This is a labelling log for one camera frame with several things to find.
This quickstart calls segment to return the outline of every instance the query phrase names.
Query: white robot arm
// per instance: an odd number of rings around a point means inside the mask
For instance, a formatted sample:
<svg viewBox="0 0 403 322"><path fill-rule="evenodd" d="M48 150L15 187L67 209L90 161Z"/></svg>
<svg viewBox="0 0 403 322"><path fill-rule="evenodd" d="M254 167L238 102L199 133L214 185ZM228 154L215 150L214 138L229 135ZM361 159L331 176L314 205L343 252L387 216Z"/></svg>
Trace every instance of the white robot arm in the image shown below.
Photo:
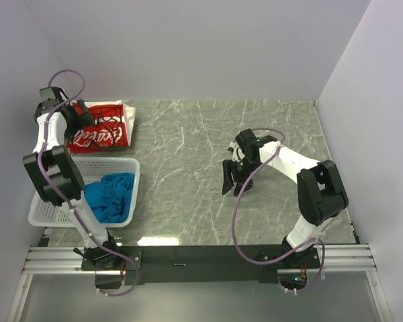
<svg viewBox="0 0 403 322"><path fill-rule="evenodd" d="M222 193L227 193L236 182L234 195L240 192L249 174L276 153L281 142L272 136L257 138L250 129L242 131L229 145L232 159L223 162L224 185ZM284 243L290 248L317 238L333 217L348 205L348 198L335 164L307 158L285 146L268 163L298 185L300 218ZM307 244L297 252L311 247Z"/></svg>
<svg viewBox="0 0 403 322"><path fill-rule="evenodd" d="M84 254L77 249L75 251L95 266L108 269L115 264L116 256L113 257L98 245L115 250L116 243L107 229L98 222L88 205L83 192L84 182L81 173L64 146L67 136L92 124L93 120L82 100L78 101L83 111L81 115L76 112L71 102L59 111L54 111L55 106L65 103L62 90L57 87L41 89L40 95L43 102L38 105L34 114L39 126L38 141L33 153L23 157L24 166L40 198L64 209L81 234L85 246ZM44 144L46 145L41 154L42 165L52 184L45 179L38 164L38 157ZM63 199L57 194L54 187L66 198Z"/></svg>

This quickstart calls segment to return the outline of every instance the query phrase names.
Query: blue cloth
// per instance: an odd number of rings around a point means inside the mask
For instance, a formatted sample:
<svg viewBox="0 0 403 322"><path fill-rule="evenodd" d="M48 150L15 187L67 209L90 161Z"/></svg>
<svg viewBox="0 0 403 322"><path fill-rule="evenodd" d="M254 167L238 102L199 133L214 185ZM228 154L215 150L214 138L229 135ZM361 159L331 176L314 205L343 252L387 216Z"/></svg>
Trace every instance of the blue cloth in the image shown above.
<svg viewBox="0 0 403 322"><path fill-rule="evenodd" d="M101 223L122 223L128 218L134 174L106 174L100 182L87 184L85 198Z"/></svg>

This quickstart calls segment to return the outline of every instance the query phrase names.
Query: white wall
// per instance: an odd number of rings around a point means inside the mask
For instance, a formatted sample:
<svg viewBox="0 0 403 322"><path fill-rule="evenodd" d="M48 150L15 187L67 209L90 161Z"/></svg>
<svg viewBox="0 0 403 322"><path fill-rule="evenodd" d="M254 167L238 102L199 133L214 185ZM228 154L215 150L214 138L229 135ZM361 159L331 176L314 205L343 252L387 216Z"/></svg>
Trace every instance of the white wall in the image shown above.
<svg viewBox="0 0 403 322"><path fill-rule="evenodd" d="M351 217L403 321L403 0L372 0L318 110Z"/></svg>
<svg viewBox="0 0 403 322"><path fill-rule="evenodd" d="M369 0L26 3L90 99L317 99Z"/></svg>
<svg viewBox="0 0 403 322"><path fill-rule="evenodd" d="M22 156L36 143L32 115L38 91L59 69L24 2L0 0L0 321L15 294L28 247L41 234L27 219L34 189Z"/></svg>

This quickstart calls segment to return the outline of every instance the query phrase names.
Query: white plastic basket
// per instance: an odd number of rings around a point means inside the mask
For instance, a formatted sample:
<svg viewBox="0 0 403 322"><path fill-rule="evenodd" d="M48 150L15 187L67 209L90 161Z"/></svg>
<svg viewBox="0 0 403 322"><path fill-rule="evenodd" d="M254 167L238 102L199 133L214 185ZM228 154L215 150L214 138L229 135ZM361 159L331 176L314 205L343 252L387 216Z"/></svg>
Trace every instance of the white plastic basket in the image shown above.
<svg viewBox="0 0 403 322"><path fill-rule="evenodd" d="M137 190L139 187L140 165L139 161L133 158L108 158L99 156L76 156L73 157L76 166L82 174L85 184L100 181L106 174L110 173L134 173L134 184L130 212L127 220L123 223L105 223L105 227L127 226L132 218L136 206ZM34 194L28 221L33 226L41 227L74 227L64 209L59 209L51 203L45 203L36 192Z"/></svg>

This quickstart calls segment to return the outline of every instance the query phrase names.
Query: coca-cola bag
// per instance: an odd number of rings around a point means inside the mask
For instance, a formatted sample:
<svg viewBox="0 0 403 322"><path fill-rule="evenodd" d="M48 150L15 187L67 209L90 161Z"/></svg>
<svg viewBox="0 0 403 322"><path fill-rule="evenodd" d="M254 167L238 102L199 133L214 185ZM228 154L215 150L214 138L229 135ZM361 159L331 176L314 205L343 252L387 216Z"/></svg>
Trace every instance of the coca-cola bag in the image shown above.
<svg viewBox="0 0 403 322"><path fill-rule="evenodd" d="M122 101L84 102L94 124L80 129L67 144L72 153L122 150L130 146L136 109ZM78 113L81 108L73 102Z"/></svg>

